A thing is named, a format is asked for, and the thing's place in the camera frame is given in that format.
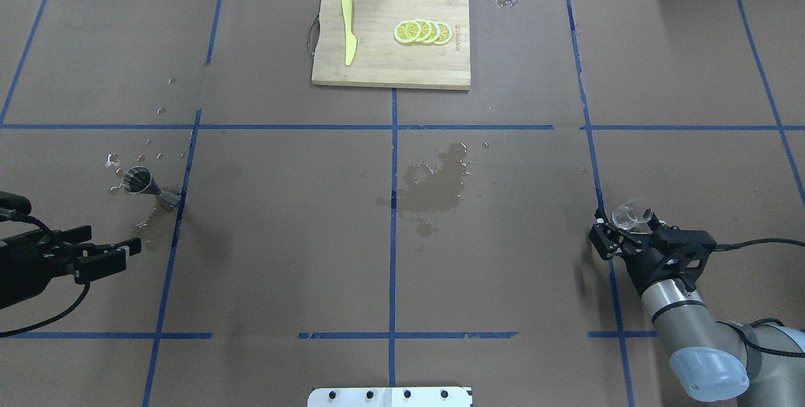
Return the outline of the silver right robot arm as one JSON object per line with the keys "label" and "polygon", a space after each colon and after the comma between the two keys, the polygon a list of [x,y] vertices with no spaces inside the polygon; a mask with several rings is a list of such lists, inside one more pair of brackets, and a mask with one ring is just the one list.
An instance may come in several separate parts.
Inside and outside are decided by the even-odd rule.
{"label": "silver right robot arm", "polygon": [[717,321],[697,289],[719,244],[704,230],[683,230],[652,216],[626,228],[600,209],[589,241],[602,260],[618,256],[668,352],[669,365],[692,399],[735,399],[739,406],[802,406],[802,330],[775,318]]}

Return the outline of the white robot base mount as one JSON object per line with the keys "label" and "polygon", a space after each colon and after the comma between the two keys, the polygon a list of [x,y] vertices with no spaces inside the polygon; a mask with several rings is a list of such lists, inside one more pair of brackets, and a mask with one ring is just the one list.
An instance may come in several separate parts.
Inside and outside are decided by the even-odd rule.
{"label": "white robot base mount", "polygon": [[470,387],[322,387],[308,406],[474,406]]}

